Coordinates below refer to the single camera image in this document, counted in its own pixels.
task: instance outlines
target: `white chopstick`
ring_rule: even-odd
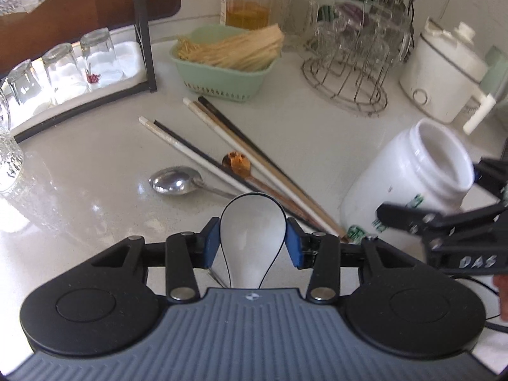
[[[146,117],[140,116],[139,122],[145,126],[149,131],[151,131],[154,135],[164,140],[166,143],[169,143],[171,146],[173,146],[176,150],[183,153],[188,158],[192,159],[194,162],[202,166],[203,168],[207,169],[208,171],[212,172],[215,176],[218,176],[220,179],[228,183],[229,185],[233,186],[233,188],[237,189],[240,192],[243,193],[249,193],[252,192],[251,189],[249,189],[247,186],[241,184],[233,177],[229,176],[227,173],[224,173],[222,170],[217,168],[216,166],[212,165],[209,161],[207,161],[205,158],[200,156],[199,154],[195,153],[193,150],[190,150],[186,145],[184,145],[182,142],[177,141],[174,137],[167,134],[165,131],[163,131],[161,128],[154,125],[151,121],[149,121]]]
[[[199,107],[197,107],[193,101],[188,98],[184,98],[184,104],[192,110],[210,129],[212,129],[215,133],[217,133],[223,140],[226,141],[233,149],[238,150],[243,153],[245,156],[249,158],[251,164],[259,170],[264,176],[266,176],[270,181],[272,181],[281,191],[283,191],[293,202],[295,202],[298,206],[300,206],[304,211],[306,211],[317,223],[319,223],[324,230],[326,230],[330,234],[340,235],[339,231],[336,231],[333,227],[329,226],[321,217],[316,214],[308,205],[306,205],[291,189],[289,189],[283,182],[281,182],[278,178],[276,178],[263,164],[260,163],[249,153],[248,150],[243,148],[239,143],[237,143],[234,139],[232,139],[228,133],[226,133],[220,126],[218,126],[210,117],[203,113]]]

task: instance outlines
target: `glass cup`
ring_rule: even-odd
[[[124,77],[107,28],[85,34],[79,43],[86,64],[86,79],[91,88],[104,87]]]
[[[0,88],[0,130],[2,130],[2,128],[10,130],[11,111],[9,110],[9,102]]]
[[[23,151],[9,131],[0,126],[0,192],[9,189],[21,172]]]
[[[42,111],[51,105],[51,99],[42,89],[30,59],[19,63],[9,72],[7,83],[18,104],[25,109],[24,111],[30,113],[36,109]]]
[[[78,62],[70,43],[62,43],[53,47],[42,56],[42,63],[57,104],[88,91],[88,85],[78,68]]]

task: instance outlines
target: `red object in glass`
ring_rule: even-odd
[[[90,84],[98,83],[100,77],[101,75],[86,75],[86,79]]]

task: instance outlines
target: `green plastic basket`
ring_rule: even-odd
[[[197,28],[187,37],[193,43],[216,43],[245,32],[246,30],[241,28],[211,24]],[[180,60],[176,50],[177,45],[172,49],[171,56],[185,85],[190,90],[239,102],[247,101],[257,93],[265,76],[275,63],[275,61],[272,62],[263,71],[237,71]]]

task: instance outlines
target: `white wall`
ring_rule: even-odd
[[[415,9],[418,33],[427,16],[448,30],[463,21],[476,30],[474,41],[480,53],[486,54],[492,45],[508,52],[508,0],[418,0]]]

